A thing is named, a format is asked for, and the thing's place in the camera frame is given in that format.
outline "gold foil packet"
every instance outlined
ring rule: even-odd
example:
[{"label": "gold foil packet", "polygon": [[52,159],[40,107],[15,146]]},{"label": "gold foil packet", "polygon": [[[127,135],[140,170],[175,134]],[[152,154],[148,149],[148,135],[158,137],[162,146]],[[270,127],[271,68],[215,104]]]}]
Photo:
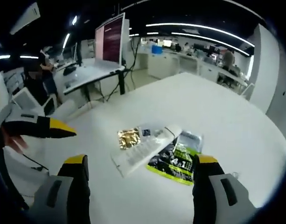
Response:
[{"label": "gold foil packet", "polygon": [[138,128],[118,131],[118,138],[120,149],[123,150],[131,148],[141,142]]}]

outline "white table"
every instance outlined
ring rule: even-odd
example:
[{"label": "white table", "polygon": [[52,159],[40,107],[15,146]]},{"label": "white table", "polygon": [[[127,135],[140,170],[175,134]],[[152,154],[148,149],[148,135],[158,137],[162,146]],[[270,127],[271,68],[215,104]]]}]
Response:
[{"label": "white table", "polygon": [[[236,76],[230,74],[228,71],[226,71],[226,70],[224,70],[224,69],[222,69],[216,65],[204,62],[203,60],[196,57],[195,55],[188,56],[187,54],[185,54],[183,52],[175,52],[175,51],[171,51],[168,49],[163,49],[163,54],[160,54],[160,55],[152,54],[150,49],[146,49],[146,50],[140,49],[140,51],[138,51],[138,54],[148,54],[149,60],[148,60],[147,66],[151,70],[151,71],[148,71],[148,73],[152,73],[152,76],[160,78],[160,79],[174,75],[174,74],[177,74],[178,73],[177,71],[179,71],[179,70],[187,71],[189,73],[196,74],[196,75],[200,75],[200,76],[208,79],[206,74],[202,74],[202,72],[201,72],[201,70],[202,70],[201,67],[203,67],[204,69],[209,69],[209,70],[213,71],[214,76],[218,77],[219,73],[222,73],[223,75],[237,81],[240,85],[242,85],[244,87],[248,86],[248,84],[242,78],[236,77]],[[152,56],[160,58],[161,61],[155,61],[152,65],[150,65],[150,57],[152,57]],[[175,63],[174,61],[171,61],[171,59],[178,60],[178,64]]]},{"label": "white table", "polygon": [[112,76],[110,72],[114,72],[115,70],[124,70],[124,66],[121,66],[118,69],[114,69],[113,71],[109,71],[109,69],[101,69],[95,68],[93,66],[82,66],[77,67],[74,72],[64,77],[64,85],[69,84],[69,86],[64,87],[64,94],[68,94],[83,85],[86,85],[90,82],[99,81],[102,78]]},{"label": "white table", "polygon": [[76,61],[67,62],[67,63],[65,63],[64,65],[59,66],[59,67],[56,69],[56,71],[61,71],[61,70],[65,69],[65,68],[67,68],[68,66],[71,66],[72,64],[75,64],[75,63],[76,63]]},{"label": "white table", "polygon": [[71,121],[75,137],[46,140],[51,174],[67,157],[88,155],[92,223],[192,223],[192,186],[144,166],[122,178],[111,160],[110,153],[119,150],[117,131],[146,122],[178,124],[204,134],[203,153],[216,157],[225,173],[239,173],[256,207],[278,185],[286,140],[275,124],[232,91],[183,73],[113,97]]}]

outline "cable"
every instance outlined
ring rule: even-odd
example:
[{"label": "cable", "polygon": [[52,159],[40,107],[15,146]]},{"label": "cable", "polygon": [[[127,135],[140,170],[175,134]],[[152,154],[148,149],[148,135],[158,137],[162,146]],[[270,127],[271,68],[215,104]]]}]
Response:
[{"label": "cable", "polygon": [[129,86],[127,85],[127,83],[125,83],[126,87],[127,87],[127,91],[130,92]]},{"label": "cable", "polygon": [[174,139],[176,138],[176,136],[174,135],[174,133],[170,129],[168,129],[167,127],[165,127],[165,129],[167,129],[174,136]]},{"label": "cable", "polygon": [[31,158],[27,157],[25,154],[23,154],[23,156],[49,171],[49,169],[47,169],[44,165],[41,165],[40,163],[36,162],[35,160],[32,160]]},{"label": "cable", "polygon": [[[132,51],[133,51],[133,57],[135,58],[135,59],[134,59],[134,65],[135,65],[136,55],[135,55],[135,53],[134,53],[133,43],[131,43],[130,46],[131,46]],[[130,79],[131,79],[131,81],[132,81],[132,83],[133,83],[133,89],[135,90],[136,87],[135,87],[135,83],[134,83],[134,80],[133,80],[133,71],[131,71],[131,73],[130,73]]]},{"label": "cable", "polygon": [[21,196],[25,196],[25,197],[35,197],[35,195],[30,196],[30,195],[24,195],[24,194],[22,194],[21,192],[19,192],[19,193],[20,193]]},{"label": "cable", "polygon": [[102,91],[101,91],[101,83],[99,82],[99,92],[102,96],[102,101],[105,102],[105,96],[102,94]]},{"label": "cable", "polygon": [[[134,66],[135,66],[135,62],[136,62],[136,59],[137,59],[137,53],[138,53],[138,48],[139,48],[139,44],[140,44],[140,41],[138,41],[138,44],[137,44],[137,48],[136,48],[136,51],[135,51],[135,54],[134,54],[134,61],[133,61],[133,64],[132,66],[130,67],[130,69],[127,71],[127,73],[124,75],[123,79],[125,79],[125,77],[127,76],[127,74],[133,70]],[[113,91],[110,93],[108,99],[106,101],[109,101],[110,97],[112,96],[112,94],[115,92],[115,90],[118,88],[119,86],[119,83],[117,84],[117,86],[113,89]]]}]

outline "blue container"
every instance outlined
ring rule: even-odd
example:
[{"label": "blue container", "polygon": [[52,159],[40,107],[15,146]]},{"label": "blue container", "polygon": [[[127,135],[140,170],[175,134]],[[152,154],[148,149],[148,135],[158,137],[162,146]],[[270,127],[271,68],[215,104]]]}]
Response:
[{"label": "blue container", "polygon": [[156,46],[156,45],[152,45],[152,54],[162,54],[162,47],[160,46]]}]

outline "black table leg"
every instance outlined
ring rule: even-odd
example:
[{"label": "black table leg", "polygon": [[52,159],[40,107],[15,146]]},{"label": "black table leg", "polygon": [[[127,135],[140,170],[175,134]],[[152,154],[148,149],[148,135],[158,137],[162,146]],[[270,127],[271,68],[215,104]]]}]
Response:
[{"label": "black table leg", "polygon": [[85,96],[86,100],[87,100],[88,102],[90,102],[90,101],[91,101],[91,99],[90,99],[90,93],[89,93],[89,89],[88,89],[88,86],[87,86],[87,85],[83,87],[83,92],[84,92],[84,96]]},{"label": "black table leg", "polygon": [[125,83],[124,83],[124,73],[122,71],[118,72],[118,80],[120,87],[120,95],[125,94]]}]

